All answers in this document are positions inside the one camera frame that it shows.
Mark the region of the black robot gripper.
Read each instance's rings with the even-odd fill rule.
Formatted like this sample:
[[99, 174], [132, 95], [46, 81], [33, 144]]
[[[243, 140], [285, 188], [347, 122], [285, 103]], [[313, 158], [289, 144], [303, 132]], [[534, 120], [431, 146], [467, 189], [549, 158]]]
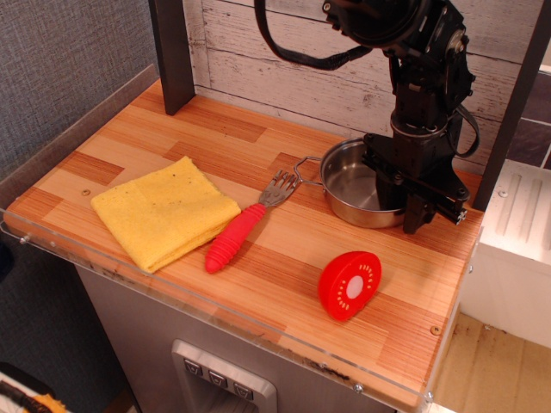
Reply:
[[467, 214], [470, 192], [453, 170], [462, 124], [450, 122], [435, 136], [423, 139], [395, 132], [391, 138], [368, 133], [363, 162], [376, 174], [381, 210], [406, 208], [405, 234], [415, 234], [436, 214], [455, 225]]

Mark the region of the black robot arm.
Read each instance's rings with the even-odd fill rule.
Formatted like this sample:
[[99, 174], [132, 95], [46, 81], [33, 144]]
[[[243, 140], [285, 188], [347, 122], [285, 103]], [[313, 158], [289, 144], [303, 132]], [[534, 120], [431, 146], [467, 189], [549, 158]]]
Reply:
[[453, 170], [480, 142], [459, 150], [464, 108], [474, 75], [467, 67], [466, 27], [449, 1], [326, 1], [326, 20], [343, 35], [387, 57], [395, 106], [390, 137], [368, 133], [363, 162], [376, 173], [381, 208], [405, 211], [415, 233], [436, 214], [454, 224], [466, 216], [470, 193]]

